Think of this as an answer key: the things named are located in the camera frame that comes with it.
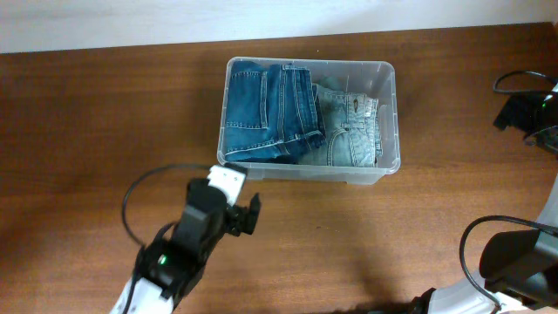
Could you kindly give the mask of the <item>dark blue jeans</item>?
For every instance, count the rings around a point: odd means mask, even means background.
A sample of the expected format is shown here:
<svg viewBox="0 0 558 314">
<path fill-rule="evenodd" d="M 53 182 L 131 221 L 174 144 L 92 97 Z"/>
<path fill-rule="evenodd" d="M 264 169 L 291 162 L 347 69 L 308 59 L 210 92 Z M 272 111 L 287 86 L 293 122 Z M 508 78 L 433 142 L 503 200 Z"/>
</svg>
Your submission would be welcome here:
<svg viewBox="0 0 558 314">
<path fill-rule="evenodd" d="M 325 142 L 308 68 L 233 63 L 224 123 L 226 161 L 296 163 Z"/>
</svg>

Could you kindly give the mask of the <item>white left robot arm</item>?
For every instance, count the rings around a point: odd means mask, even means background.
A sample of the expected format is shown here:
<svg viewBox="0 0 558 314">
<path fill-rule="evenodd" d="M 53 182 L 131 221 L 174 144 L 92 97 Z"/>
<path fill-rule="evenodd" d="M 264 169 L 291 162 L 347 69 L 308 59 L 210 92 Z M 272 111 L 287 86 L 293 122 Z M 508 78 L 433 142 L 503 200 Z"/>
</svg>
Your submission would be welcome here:
<svg viewBox="0 0 558 314">
<path fill-rule="evenodd" d="M 132 276 L 112 312 L 173 312 L 201 280 L 224 235 L 254 233 L 261 206 L 259 195 L 247 207 L 230 205 L 224 188 L 211 186 L 208 179 L 191 180 L 181 218 L 164 225 L 149 245 L 140 247 Z"/>
</svg>

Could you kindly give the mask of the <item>light blue jeans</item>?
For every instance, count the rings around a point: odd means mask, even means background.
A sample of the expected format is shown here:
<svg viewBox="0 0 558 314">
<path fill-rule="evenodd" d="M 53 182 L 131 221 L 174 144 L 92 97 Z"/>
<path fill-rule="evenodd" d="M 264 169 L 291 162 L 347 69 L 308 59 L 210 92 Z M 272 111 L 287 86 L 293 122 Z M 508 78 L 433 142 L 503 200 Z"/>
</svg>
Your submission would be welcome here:
<svg viewBox="0 0 558 314">
<path fill-rule="evenodd" d="M 316 109 L 323 119 L 325 143 L 298 163 L 328 167 L 375 167 L 383 155 L 379 133 L 379 101 L 364 93 L 313 85 Z"/>
</svg>

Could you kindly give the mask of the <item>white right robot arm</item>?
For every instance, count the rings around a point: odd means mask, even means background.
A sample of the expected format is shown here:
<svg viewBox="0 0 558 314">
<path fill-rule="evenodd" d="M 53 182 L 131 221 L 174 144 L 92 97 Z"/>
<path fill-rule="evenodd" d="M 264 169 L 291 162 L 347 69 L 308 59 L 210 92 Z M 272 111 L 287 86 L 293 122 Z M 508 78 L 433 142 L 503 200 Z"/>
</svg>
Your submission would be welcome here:
<svg viewBox="0 0 558 314">
<path fill-rule="evenodd" d="M 523 141 L 551 154 L 557 153 L 557 79 L 546 76 L 548 90 L 504 90 L 497 78 L 493 91 L 508 97 L 493 124 L 500 130 L 514 127 Z M 517 231 L 495 234 L 484 248 L 478 271 L 466 265 L 469 234 L 483 222 L 509 222 Z M 415 297 L 408 312 L 511 313 L 557 306 L 557 191 L 553 189 L 536 221 L 507 215 L 487 215 L 471 222 L 459 242 L 459 262 L 465 275 L 459 282 L 431 288 Z"/>
</svg>

